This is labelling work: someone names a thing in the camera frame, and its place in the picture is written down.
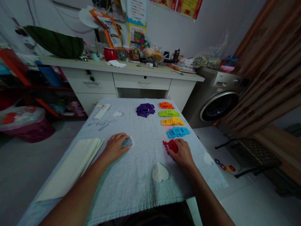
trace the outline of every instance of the right hand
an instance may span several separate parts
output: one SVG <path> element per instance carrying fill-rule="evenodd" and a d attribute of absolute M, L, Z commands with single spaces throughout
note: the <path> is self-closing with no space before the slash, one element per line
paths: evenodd
<path fill-rule="evenodd" d="M 173 150 L 168 149 L 169 154 L 173 159 L 184 169 L 187 170 L 191 167 L 195 167 L 195 163 L 193 161 L 190 147 L 188 142 L 183 139 L 176 139 L 176 145 L 178 146 L 178 153 L 174 153 Z"/>

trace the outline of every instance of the red mug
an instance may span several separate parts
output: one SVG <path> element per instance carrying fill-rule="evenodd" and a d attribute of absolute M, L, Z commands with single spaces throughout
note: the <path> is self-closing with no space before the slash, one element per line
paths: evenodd
<path fill-rule="evenodd" d="M 117 60 L 118 59 L 115 49 L 105 47 L 104 51 L 103 51 L 103 54 L 104 54 L 104 58 L 106 59 L 106 61 Z"/>

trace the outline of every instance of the floor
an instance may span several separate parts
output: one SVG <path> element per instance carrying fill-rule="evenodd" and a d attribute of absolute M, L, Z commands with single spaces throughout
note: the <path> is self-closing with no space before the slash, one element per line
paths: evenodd
<path fill-rule="evenodd" d="M 57 132 L 45 141 L 29 144 L 0 134 L 0 221 L 1 225 L 16 225 L 35 194 L 47 179 L 84 121 L 60 121 Z M 241 168 L 225 148 L 214 146 L 227 141 L 213 127 L 194 129 L 213 159 L 226 166 Z M 253 174 L 236 179 L 223 171 L 229 187 L 214 191 L 216 197 L 236 225 L 299 225 L 301 202 L 281 198 L 263 175 Z M 195 198 L 187 200 L 195 225 L 202 225 Z"/>

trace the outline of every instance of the purple puzzle piece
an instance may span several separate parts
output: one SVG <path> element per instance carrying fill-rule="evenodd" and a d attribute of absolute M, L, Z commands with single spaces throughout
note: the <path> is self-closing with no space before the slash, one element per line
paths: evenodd
<path fill-rule="evenodd" d="M 155 109 L 154 108 L 155 108 L 155 106 L 152 105 L 152 104 L 149 104 L 149 103 L 140 104 L 137 107 L 136 113 L 137 113 L 138 116 L 142 116 L 142 117 L 147 118 L 147 116 L 149 114 L 154 114 L 155 113 Z"/>

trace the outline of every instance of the chair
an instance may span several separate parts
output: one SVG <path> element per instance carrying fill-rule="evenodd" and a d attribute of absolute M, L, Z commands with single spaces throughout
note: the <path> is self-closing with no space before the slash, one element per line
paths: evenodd
<path fill-rule="evenodd" d="M 231 143 L 232 141 L 237 141 L 238 144 L 234 145 L 233 147 L 240 145 L 242 147 L 243 153 L 251 160 L 252 163 L 255 164 L 254 168 L 236 174 L 236 178 L 239 178 L 240 176 L 250 172 L 254 172 L 254 175 L 257 176 L 259 173 L 262 173 L 265 170 L 269 170 L 282 165 L 280 159 L 278 159 L 265 146 L 252 138 L 231 139 L 228 142 L 215 147 L 215 149 L 219 149 Z"/>

